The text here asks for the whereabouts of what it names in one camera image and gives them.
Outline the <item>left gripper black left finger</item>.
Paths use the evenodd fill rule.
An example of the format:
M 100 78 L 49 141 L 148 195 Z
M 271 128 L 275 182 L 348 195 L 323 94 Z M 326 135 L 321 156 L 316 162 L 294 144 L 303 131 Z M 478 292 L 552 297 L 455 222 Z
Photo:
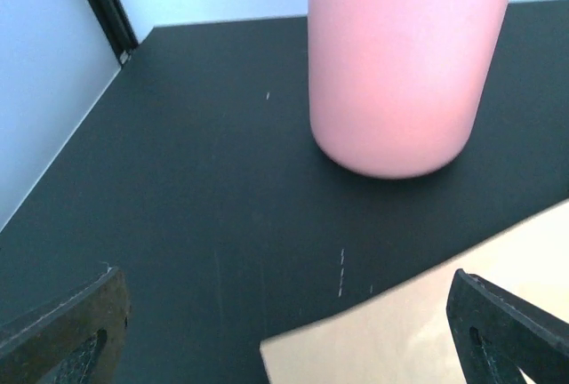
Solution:
M 111 383 L 131 314 L 118 267 L 1 326 L 3 383 Z

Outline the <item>green and orange wrapping paper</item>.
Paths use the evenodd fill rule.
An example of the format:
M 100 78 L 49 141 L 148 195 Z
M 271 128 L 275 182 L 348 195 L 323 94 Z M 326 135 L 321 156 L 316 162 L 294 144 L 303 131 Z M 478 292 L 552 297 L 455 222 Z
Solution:
M 264 340 L 272 383 L 462 383 L 445 313 L 456 269 L 568 319 L 568 203 L 348 311 Z

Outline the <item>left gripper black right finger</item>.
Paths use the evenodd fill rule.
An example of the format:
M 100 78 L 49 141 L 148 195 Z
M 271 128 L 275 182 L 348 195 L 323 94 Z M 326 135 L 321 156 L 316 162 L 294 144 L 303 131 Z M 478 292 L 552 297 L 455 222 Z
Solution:
M 468 383 L 566 383 L 568 323 L 459 268 L 446 316 Z

